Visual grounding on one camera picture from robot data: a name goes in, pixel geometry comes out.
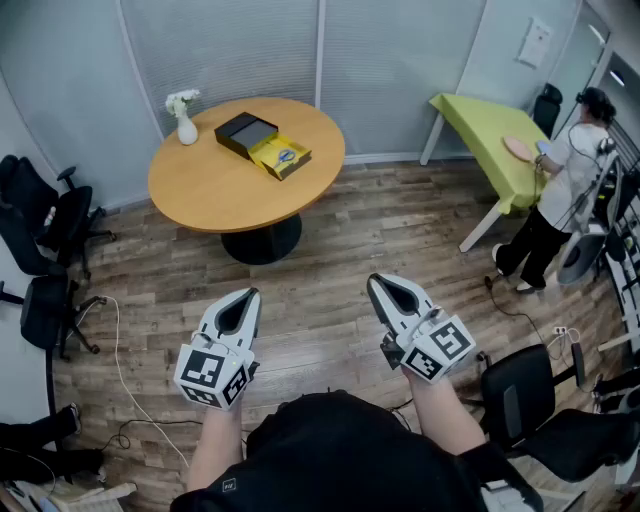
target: black hair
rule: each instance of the black hair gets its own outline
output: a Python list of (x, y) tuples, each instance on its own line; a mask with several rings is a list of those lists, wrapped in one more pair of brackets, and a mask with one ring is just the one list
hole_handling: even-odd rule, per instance
[(602, 89), (587, 87), (576, 96), (576, 101), (585, 105), (594, 119), (609, 125), (616, 116), (616, 107)]

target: green table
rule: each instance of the green table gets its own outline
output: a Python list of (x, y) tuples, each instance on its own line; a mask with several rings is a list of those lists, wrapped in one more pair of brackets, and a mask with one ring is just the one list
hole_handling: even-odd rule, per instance
[(534, 155), (539, 153), (536, 142), (548, 142), (548, 139), (522, 110), (455, 94), (439, 94), (430, 103), (440, 114), (420, 163), (426, 165), (429, 161), (446, 119), (458, 132), (500, 196), (491, 211), (460, 244), (460, 250), (467, 252), (501, 214), (511, 211), (511, 206), (531, 206), (546, 182), (541, 173), (534, 173), (532, 163), (518, 160), (507, 150), (502, 137), (511, 135), (520, 139)]

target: white shirt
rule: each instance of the white shirt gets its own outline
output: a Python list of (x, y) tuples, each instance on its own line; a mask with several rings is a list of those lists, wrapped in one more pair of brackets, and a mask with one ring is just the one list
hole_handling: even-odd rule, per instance
[(564, 128), (551, 144), (547, 156), (564, 168), (549, 178), (540, 196), (538, 211), (556, 229), (565, 233), (573, 231), (571, 219), (575, 210), (583, 206), (576, 201), (598, 176), (600, 169), (593, 159), (603, 164), (603, 159), (598, 157), (598, 147), (607, 137), (609, 134), (604, 128), (578, 124)]

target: white vase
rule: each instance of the white vase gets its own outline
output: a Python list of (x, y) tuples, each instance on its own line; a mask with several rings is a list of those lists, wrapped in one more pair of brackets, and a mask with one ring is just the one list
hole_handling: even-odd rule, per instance
[(178, 116), (178, 138), (185, 146), (198, 140), (198, 129), (187, 114)]

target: black office chair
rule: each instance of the black office chair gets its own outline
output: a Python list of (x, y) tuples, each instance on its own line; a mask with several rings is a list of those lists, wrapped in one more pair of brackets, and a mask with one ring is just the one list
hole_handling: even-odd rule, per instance
[(536, 98), (533, 121), (548, 138), (553, 134), (553, 127), (560, 114), (560, 105), (562, 105), (562, 93), (557, 87), (546, 84), (542, 94)]
[[(90, 229), (98, 215), (104, 216), (105, 211), (96, 208), (88, 216), (93, 189), (73, 185), (71, 175), (75, 170), (75, 167), (69, 167), (58, 176), (58, 181), (64, 180), (69, 187), (68, 192), (58, 197), (58, 192), (38, 175), (28, 158), (8, 155), (0, 162), (0, 197), (20, 210), (36, 243), (58, 251), (58, 263), (68, 267), (73, 254), (79, 252), (84, 276), (90, 279), (85, 241), (103, 235), (110, 236), (113, 241), (116, 235), (108, 230)], [(55, 215), (51, 224), (45, 226), (52, 207), (56, 209)]]
[(544, 345), (515, 352), (482, 374), (485, 415), (480, 424), (508, 457), (530, 455), (558, 477), (578, 482), (600, 466), (629, 460), (640, 443), (640, 424), (626, 414), (600, 415), (565, 409), (554, 416), (554, 387), (571, 377), (584, 383), (580, 345), (572, 344), (574, 365), (553, 376)]
[(60, 358), (69, 361), (64, 351), (71, 331), (91, 353), (100, 352), (97, 345), (87, 343), (78, 329), (76, 317), (94, 302), (106, 304), (106, 299), (95, 296), (74, 307), (73, 294), (78, 283), (69, 282), (64, 267), (40, 254), (24, 218), (14, 207), (0, 204), (0, 236), (20, 270), (39, 276), (32, 279), (24, 299), (4, 292), (4, 283), (0, 281), (0, 301), (22, 305), (20, 332), (23, 338), (43, 350), (53, 350), (59, 342)]

